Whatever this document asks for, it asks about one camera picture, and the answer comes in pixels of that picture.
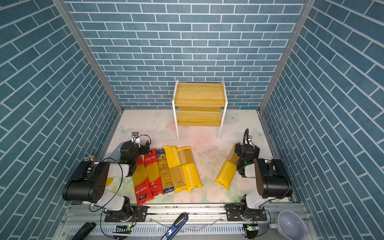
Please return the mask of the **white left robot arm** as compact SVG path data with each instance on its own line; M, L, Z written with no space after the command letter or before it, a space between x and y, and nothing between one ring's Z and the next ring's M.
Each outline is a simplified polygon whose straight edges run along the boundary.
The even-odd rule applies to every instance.
M106 222L144 222L148 212L145 203L153 198L143 159L150 154L150 144L151 141L142 145L138 139L132 139L121 145L116 159L81 162L64 187L63 199L94 204L97 211L105 213ZM133 179L136 206L131 205L128 197L107 188L109 180L126 177Z

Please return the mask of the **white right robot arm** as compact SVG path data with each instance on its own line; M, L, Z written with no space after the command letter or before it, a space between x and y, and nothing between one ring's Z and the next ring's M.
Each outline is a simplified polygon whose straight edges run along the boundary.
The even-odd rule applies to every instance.
M229 222L266 221L266 204L292 196L293 187L283 162L279 159L259 158L260 148L244 141L234 145L230 159L235 161L235 170L256 183L256 188L245 194L238 204L226 204Z

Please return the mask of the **yellow pastatime bag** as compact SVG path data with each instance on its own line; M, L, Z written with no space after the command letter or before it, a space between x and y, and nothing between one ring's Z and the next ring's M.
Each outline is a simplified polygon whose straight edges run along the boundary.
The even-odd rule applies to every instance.
M164 150L175 193L186 190L187 185L182 170L181 158L178 152L178 148L176 146L165 146Z
M203 185L193 158L191 147L183 147L178 149L181 158L181 167L185 177L187 191L190 192L195 188L202 188Z
M237 171L237 162L239 160L239 156L235 153L236 146L239 144L233 144L227 158L215 180L215 183L222 185L226 190L229 189L232 179Z

